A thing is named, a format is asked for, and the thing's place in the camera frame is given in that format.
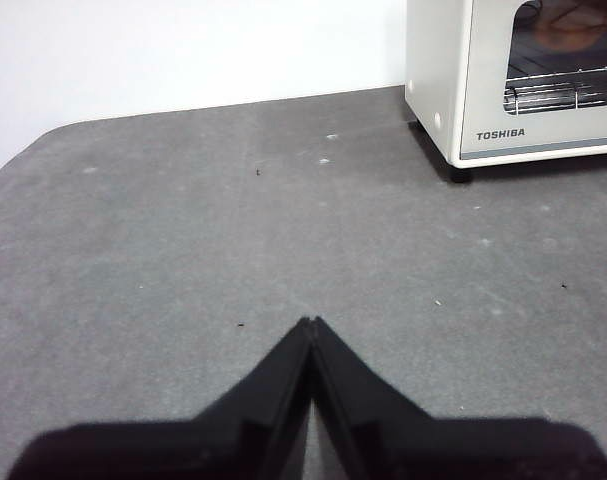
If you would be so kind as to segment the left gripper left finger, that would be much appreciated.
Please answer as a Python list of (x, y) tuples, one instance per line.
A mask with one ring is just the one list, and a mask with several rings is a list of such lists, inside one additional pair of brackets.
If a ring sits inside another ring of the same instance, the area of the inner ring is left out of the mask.
[(35, 437), (11, 479), (278, 479), (301, 443), (311, 321), (300, 319), (193, 418), (86, 423)]

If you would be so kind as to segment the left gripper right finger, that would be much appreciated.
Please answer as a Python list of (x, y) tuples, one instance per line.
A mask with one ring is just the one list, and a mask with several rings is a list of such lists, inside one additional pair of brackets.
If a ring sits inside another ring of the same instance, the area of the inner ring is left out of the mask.
[(607, 479), (586, 430), (544, 418), (436, 418), (372, 371), (320, 317), (314, 400), (352, 479)]

